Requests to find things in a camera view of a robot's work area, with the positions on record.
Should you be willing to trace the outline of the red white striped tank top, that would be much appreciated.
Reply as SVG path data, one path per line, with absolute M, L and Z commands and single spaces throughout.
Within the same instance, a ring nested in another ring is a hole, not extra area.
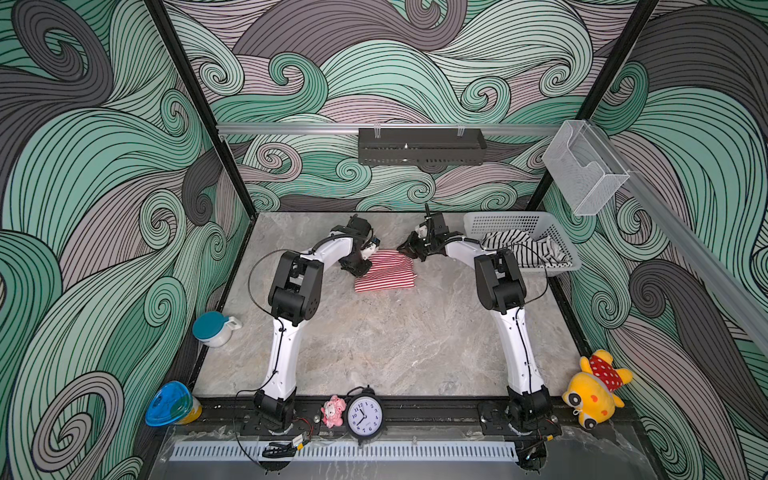
M 396 250 L 379 250 L 370 261 L 369 271 L 354 282 L 356 293 L 415 287 L 417 275 L 410 257 Z

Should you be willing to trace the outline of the black white striped tank top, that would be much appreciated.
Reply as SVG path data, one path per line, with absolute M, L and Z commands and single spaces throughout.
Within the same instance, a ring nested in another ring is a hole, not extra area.
M 522 230 L 506 230 L 487 233 L 481 240 L 487 250 L 510 250 L 516 257 L 518 265 L 523 268 L 554 268 L 570 266 L 571 261 L 567 252 L 556 241 L 545 236 L 535 240 L 529 233 Z

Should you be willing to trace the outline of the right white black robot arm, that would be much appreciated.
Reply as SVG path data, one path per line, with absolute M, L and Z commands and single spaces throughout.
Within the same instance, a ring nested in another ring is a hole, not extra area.
M 442 255 L 474 272 L 477 298 L 499 331 L 507 369 L 506 416 L 519 432 L 534 431 L 550 419 L 552 402 L 535 361 L 526 325 L 527 287 L 516 255 L 488 250 L 481 242 L 447 226 L 441 213 L 425 209 L 421 222 L 397 250 L 411 259 Z

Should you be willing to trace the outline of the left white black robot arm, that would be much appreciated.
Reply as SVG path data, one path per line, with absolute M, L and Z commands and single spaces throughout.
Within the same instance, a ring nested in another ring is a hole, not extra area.
M 293 422 L 296 371 L 303 329 L 319 309 L 325 272 L 337 265 L 356 278 L 372 267 L 380 241 L 371 224 L 353 215 L 306 251 L 279 249 L 276 271 L 262 309 L 272 319 L 273 340 L 268 371 L 253 394 L 257 416 L 271 428 L 286 430 Z

